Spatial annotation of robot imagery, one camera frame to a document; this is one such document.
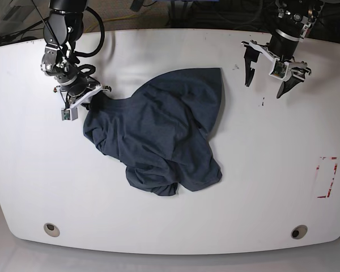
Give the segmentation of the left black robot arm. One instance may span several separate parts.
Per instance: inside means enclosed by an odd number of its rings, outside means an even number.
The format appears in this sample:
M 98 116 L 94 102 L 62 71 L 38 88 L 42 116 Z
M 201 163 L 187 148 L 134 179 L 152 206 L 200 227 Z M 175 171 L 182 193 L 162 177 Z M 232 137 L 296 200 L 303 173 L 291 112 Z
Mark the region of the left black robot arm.
M 264 55 L 271 62 L 269 75 L 281 80 L 277 98 L 292 90 L 297 84 L 303 83 L 312 70 L 304 61 L 294 59 L 299 42 L 309 34 L 319 17 L 324 1 L 276 1 L 278 18 L 271 39 L 265 45 L 256 41 L 243 41 L 245 47 L 245 86 L 249 87 L 259 56 Z

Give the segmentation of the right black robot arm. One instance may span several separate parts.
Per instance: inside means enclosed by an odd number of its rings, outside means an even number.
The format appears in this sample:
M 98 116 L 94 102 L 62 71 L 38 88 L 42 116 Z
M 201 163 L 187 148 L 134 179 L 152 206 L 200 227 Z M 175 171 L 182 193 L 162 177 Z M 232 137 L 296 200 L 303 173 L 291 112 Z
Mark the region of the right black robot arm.
M 49 8 L 49 17 L 43 20 L 46 46 L 41 69 L 58 82 L 55 91 L 64 102 L 63 112 L 69 114 L 80 105 L 86 107 L 90 97 L 102 89 L 101 83 L 92 76 L 96 67 L 81 65 L 79 59 L 93 57 L 101 51 L 105 28 L 102 18 L 88 7 L 87 1 L 50 1 Z M 75 50 L 84 31 L 83 14 L 86 11 L 96 18 L 100 28 L 99 44 L 90 53 Z

